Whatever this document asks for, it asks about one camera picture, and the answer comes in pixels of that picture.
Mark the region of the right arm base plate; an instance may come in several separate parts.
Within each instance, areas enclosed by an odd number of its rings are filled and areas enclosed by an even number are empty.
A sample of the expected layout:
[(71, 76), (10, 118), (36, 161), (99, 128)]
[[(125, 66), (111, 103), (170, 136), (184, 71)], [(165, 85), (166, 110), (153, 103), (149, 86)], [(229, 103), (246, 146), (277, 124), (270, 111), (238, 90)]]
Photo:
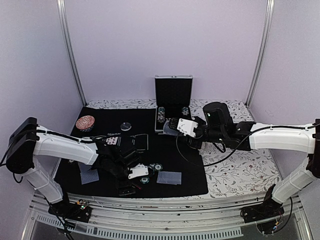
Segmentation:
[(246, 206), (241, 208), (240, 216), (245, 223), (256, 222), (284, 214), (282, 203), (278, 203), (272, 199), (263, 201), (260, 204)]

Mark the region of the blue card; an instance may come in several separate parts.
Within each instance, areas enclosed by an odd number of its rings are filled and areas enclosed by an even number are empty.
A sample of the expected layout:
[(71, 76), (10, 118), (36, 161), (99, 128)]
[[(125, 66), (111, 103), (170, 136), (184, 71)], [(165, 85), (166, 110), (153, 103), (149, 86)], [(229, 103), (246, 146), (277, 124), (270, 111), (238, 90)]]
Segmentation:
[(99, 179), (97, 169), (85, 169), (80, 171), (80, 180), (82, 185), (97, 182)]
[(182, 173), (166, 171), (164, 173), (164, 182), (170, 185), (181, 185), (182, 184)]

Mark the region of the blue card player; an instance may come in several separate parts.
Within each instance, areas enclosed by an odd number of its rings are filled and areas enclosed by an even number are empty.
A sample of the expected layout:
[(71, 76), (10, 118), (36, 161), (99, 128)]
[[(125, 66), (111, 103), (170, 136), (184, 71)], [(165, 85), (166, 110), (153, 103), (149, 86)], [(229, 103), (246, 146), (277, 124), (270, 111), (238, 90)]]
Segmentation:
[(160, 171), (156, 182), (158, 184), (175, 185), (175, 174), (169, 171)]

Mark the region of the clear round dealer button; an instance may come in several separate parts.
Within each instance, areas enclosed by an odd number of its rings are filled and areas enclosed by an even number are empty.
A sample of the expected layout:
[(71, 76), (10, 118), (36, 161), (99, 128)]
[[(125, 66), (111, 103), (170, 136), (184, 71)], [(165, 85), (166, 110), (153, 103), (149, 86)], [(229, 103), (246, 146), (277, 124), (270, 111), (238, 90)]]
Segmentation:
[(129, 131), (132, 128), (132, 125), (129, 122), (123, 122), (120, 125), (120, 129), (124, 132)]

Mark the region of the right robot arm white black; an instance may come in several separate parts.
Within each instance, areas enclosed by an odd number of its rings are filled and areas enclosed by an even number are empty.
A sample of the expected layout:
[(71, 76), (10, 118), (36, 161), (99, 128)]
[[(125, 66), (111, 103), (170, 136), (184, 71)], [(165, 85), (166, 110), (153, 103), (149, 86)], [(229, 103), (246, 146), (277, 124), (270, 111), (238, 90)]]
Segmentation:
[(222, 144), (233, 152), (259, 149), (304, 152), (307, 157), (284, 180), (273, 184), (261, 204), (242, 209), (269, 218), (280, 212), (283, 203), (320, 177), (320, 121), (306, 125), (272, 125), (254, 121), (234, 123), (228, 106), (211, 102), (203, 107), (205, 119), (172, 117), (167, 128), (184, 136), (189, 147), (200, 149), (203, 143)]

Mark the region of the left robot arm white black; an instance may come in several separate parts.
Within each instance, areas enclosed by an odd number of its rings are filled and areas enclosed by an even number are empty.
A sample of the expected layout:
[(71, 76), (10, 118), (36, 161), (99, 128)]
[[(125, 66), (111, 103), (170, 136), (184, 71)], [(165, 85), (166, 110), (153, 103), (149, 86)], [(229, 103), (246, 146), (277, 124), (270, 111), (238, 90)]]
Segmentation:
[(38, 125), (34, 117), (27, 118), (10, 136), (0, 164), (28, 180), (49, 203), (55, 204), (55, 209), (63, 217), (70, 217), (74, 213), (74, 205), (68, 201), (62, 187), (44, 170), (37, 156), (76, 161), (107, 171), (119, 181), (148, 174), (148, 168), (140, 163), (134, 145), (121, 149), (104, 136), (73, 137)]

